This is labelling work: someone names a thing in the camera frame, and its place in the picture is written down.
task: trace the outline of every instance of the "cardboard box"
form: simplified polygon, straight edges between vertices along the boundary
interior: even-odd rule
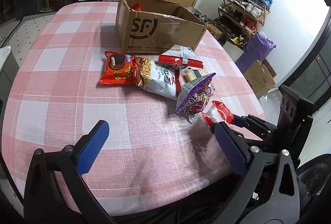
[[[258,60],[247,69],[244,77],[258,99],[267,94],[275,86],[275,81],[268,69]]]
[[[210,23],[206,23],[206,25],[207,25],[207,30],[211,33],[212,36],[214,36],[216,40],[218,40],[221,37],[222,32]]]
[[[130,6],[140,2],[143,11]],[[207,27],[179,4],[163,0],[120,0],[116,29],[125,53],[163,53],[173,45],[199,45]]]

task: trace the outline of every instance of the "white snack bag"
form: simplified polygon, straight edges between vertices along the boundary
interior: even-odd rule
[[[142,89],[173,100],[180,91],[179,70],[142,57],[135,57],[136,85]]]
[[[195,67],[203,69],[203,62],[194,54],[191,48],[174,45],[158,57],[158,61],[175,69]]]

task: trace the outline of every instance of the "red shoe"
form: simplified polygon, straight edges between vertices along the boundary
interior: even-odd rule
[[[241,21],[239,22],[239,24],[241,26],[245,27],[247,25],[247,23],[248,23],[248,20],[247,19],[249,19],[249,17],[243,16],[243,18],[241,19]]]
[[[257,27],[256,21],[252,20],[251,18],[247,18],[247,20],[248,20],[248,23],[245,26],[245,29],[249,32],[256,30],[256,27]]]

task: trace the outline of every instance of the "blue gripper pad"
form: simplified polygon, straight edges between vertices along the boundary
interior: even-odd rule
[[[215,126],[215,137],[234,173],[244,177],[247,173],[246,157],[221,124]]]
[[[92,137],[87,141],[86,145],[77,156],[76,170],[79,176],[87,174],[90,171],[102,146],[109,136],[109,124],[106,121],[101,121],[99,127],[94,129],[95,128],[92,130],[94,134],[92,134]]]

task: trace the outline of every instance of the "purple bag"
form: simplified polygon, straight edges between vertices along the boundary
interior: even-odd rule
[[[244,73],[255,60],[264,61],[275,47],[276,45],[265,36],[264,32],[257,32],[251,37],[246,52],[236,61],[236,65]]]

